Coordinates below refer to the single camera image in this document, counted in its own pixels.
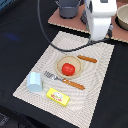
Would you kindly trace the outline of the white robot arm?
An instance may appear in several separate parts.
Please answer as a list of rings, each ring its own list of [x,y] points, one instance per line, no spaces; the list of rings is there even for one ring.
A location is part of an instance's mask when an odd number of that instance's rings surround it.
[[[85,11],[91,39],[104,39],[117,11],[116,0],[85,0]]]

